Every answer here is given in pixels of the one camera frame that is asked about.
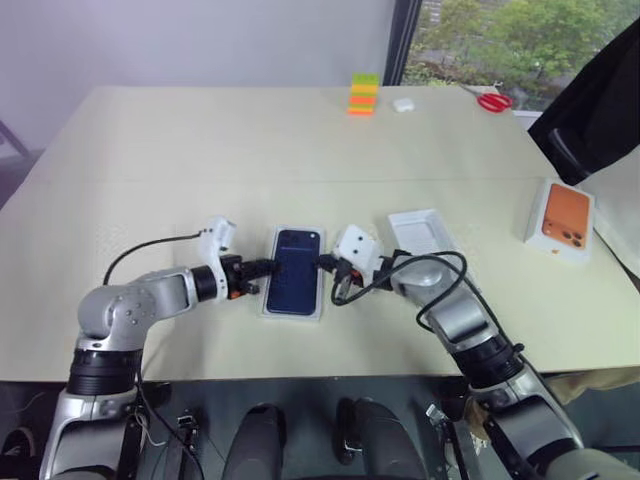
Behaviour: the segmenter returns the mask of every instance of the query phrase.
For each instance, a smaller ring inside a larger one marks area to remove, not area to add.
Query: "phone box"
[[[533,202],[524,243],[574,264],[591,258],[594,198],[546,179]]]
[[[271,247],[271,258],[275,258],[276,256],[276,247],[278,244],[278,235],[283,230],[301,230],[304,232],[315,233],[320,238],[320,254],[324,253],[325,243],[324,243],[324,230],[316,227],[297,227],[292,225],[278,225],[275,228],[275,232],[273,234],[273,246]],[[271,285],[271,277],[268,278],[266,287],[264,289],[264,294],[262,297],[262,316],[267,318],[274,319],[289,319],[289,320],[297,320],[304,323],[309,322],[318,322],[320,321],[320,314],[322,313],[322,295],[323,295],[323,271],[318,269],[318,279],[316,282],[316,308],[311,315],[297,315],[290,313],[274,313],[270,312],[267,309],[267,299],[269,297],[269,287]]]

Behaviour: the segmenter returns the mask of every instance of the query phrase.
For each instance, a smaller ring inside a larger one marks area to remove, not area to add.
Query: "red scissors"
[[[491,113],[502,113],[507,108],[511,108],[513,105],[513,100],[511,100],[506,95],[501,95],[499,93],[480,93],[475,90],[470,89],[465,85],[460,85],[467,92],[473,94],[476,97],[476,102],[482,108]]]

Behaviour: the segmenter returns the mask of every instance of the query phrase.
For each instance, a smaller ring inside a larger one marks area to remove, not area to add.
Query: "phone screen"
[[[312,315],[316,310],[320,236],[305,230],[282,230],[274,260],[280,268],[271,276],[267,310],[271,313]]]

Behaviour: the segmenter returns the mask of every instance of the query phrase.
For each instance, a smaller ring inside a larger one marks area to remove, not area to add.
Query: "white table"
[[[95,91],[0,211],[0,379],[65,380],[78,302],[140,241],[224,214],[238,224],[233,252],[252,258],[268,254],[276,224],[321,226],[332,241],[357,223],[384,241],[387,214],[430,207],[542,371],[640,364],[639,296],[604,244],[572,267],[522,243],[535,189],[554,171],[513,117],[447,87],[383,88],[376,114],[353,118],[348,94]],[[417,110],[393,112],[401,96]],[[112,281],[199,263],[195,242],[151,247]],[[342,308],[325,298],[311,325],[263,319],[259,306],[202,304],[156,325],[146,378],[457,373],[415,308],[389,293]]]

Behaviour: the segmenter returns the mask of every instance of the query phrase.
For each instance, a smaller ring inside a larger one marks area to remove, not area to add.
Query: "robotic arm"
[[[201,232],[200,253],[207,265],[104,285],[82,300],[80,334],[69,381],[58,398],[41,479],[104,479],[116,472],[118,478],[135,476],[141,440],[135,415],[142,407],[136,375],[149,329],[206,300],[258,293],[251,281],[275,271],[272,260],[219,257],[234,230],[235,225],[217,217]]]
[[[469,382],[470,395],[488,413],[484,428],[512,478],[640,478],[613,457],[583,447],[576,427],[522,355],[524,347],[511,343],[480,292],[465,280],[464,257],[402,251],[383,257],[381,250],[366,232],[347,227],[332,255],[319,260],[323,269],[335,271],[333,303],[346,305],[380,288],[421,308],[426,318],[419,315],[418,323],[438,337]],[[452,256],[462,265],[444,260]],[[363,290],[348,297],[352,284]]]

